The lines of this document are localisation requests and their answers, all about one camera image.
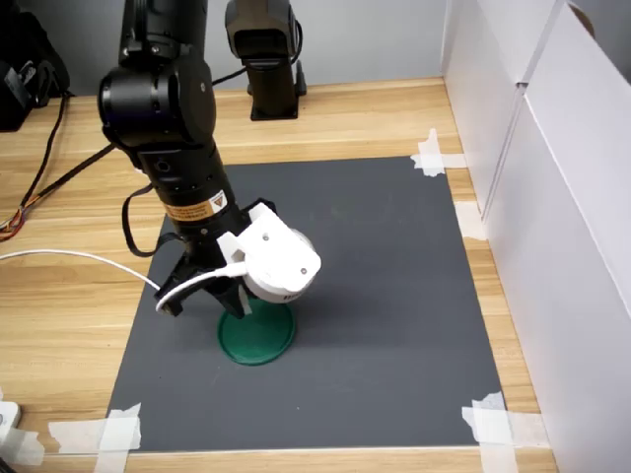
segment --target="white cable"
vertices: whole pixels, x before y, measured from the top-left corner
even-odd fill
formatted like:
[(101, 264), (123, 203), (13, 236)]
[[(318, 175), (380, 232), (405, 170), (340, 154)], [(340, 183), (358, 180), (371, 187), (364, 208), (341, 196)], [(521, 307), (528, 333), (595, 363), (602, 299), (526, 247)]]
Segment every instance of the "white cable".
[(91, 259), (96, 259), (97, 261), (100, 261), (101, 263), (106, 263), (106, 264), (110, 264), (118, 269), (122, 269), (123, 271), (131, 274), (132, 276), (137, 277), (138, 279), (143, 280), (145, 283), (147, 283), (149, 286), (151, 286), (152, 288), (154, 288), (156, 291), (160, 290), (160, 286), (158, 286), (156, 283), (154, 283), (151, 279), (147, 278), (146, 276), (143, 276), (142, 274), (134, 271), (131, 268), (128, 268), (127, 266), (123, 266), (122, 264), (116, 263), (115, 261), (112, 261), (110, 259), (107, 258), (103, 258), (101, 256), (96, 256), (95, 254), (91, 254), (91, 253), (83, 253), (81, 251), (70, 251), (70, 250), (66, 250), (66, 249), (27, 249), (25, 251), (16, 251), (15, 253), (7, 253), (7, 254), (0, 254), (0, 261), (2, 261), (3, 259), (9, 259), (9, 258), (15, 258), (17, 256), (24, 256), (27, 254), (39, 254), (39, 253), (44, 253), (44, 254), (69, 254), (72, 256), (83, 256), (85, 258), (91, 258)]
[(239, 276), (243, 276), (247, 274), (247, 269), (245, 268), (245, 263), (232, 263), (228, 266), (224, 266), (223, 268), (216, 269), (214, 271), (210, 271), (208, 273), (200, 274), (199, 276), (195, 276), (194, 278), (190, 278), (188, 281), (181, 283), (179, 286), (175, 286), (173, 289), (168, 291), (156, 304), (156, 312), (159, 312), (163, 305), (166, 304), (170, 298), (174, 295), (182, 292), (184, 289), (190, 288), (191, 286), (201, 282), (206, 281), (207, 279), (213, 278), (238, 278)]

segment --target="white panel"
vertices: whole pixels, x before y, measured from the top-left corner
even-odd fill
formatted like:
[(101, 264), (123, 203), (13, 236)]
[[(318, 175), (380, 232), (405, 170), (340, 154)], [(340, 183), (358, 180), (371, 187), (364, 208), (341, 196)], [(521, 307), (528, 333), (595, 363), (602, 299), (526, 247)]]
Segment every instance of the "white panel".
[(453, 0), (445, 82), (480, 209), (487, 197), (520, 92), (477, 2)]
[(529, 106), (488, 235), (561, 472), (631, 465), (631, 319)]
[(564, 7), (526, 94), (629, 307), (631, 86)]
[(557, 0), (477, 1), (500, 45), (511, 79), (527, 82)]

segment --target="white wall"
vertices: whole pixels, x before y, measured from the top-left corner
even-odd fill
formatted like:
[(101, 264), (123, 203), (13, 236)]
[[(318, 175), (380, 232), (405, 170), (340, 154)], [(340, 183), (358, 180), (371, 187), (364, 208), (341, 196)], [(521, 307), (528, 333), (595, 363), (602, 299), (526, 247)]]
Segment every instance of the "white wall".
[[(209, 0), (206, 60), (213, 78), (241, 67), (224, 27), (227, 0)], [(447, 0), (292, 0), (305, 31), (308, 84), (438, 76)], [(97, 92), (115, 66), (124, 0), (20, 0), (64, 59), (71, 91)], [(240, 77), (223, 86), (239, 88)]]

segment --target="warning label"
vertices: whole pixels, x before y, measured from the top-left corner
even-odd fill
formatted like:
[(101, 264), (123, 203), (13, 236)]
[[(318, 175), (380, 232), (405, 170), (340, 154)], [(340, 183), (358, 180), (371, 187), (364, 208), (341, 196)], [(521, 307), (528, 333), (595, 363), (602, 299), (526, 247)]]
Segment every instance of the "warning label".
[(196, 222), (212, 217), (220, 212), (228, 204), (226, 193), (221, 190), (213, 195), (209, 200), (194, 205), (178, 207), (165, 204), (167, 215), (179, 222)]

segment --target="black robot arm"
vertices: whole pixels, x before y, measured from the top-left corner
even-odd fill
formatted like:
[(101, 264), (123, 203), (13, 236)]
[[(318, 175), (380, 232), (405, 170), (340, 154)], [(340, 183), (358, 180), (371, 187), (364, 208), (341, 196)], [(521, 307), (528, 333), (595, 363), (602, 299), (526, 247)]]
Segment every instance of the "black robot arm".
[[(104, 134), (147, 174), (151, 184), (143, 190), (155, 189), (184, 243), (158, 299), (198, 272), (225, 266), (217, 238), (239, 235), (250, 223), (213, 139), (215, 99), (203, 59), (206, 14), (207, 0), (126, 0), (119, 65), (102, 80), (99, 93)], [(165, 309), (179, 314), (181, 301), (197, 289), (244, 316), (243, 281), (231, 278), (181, 292)]]

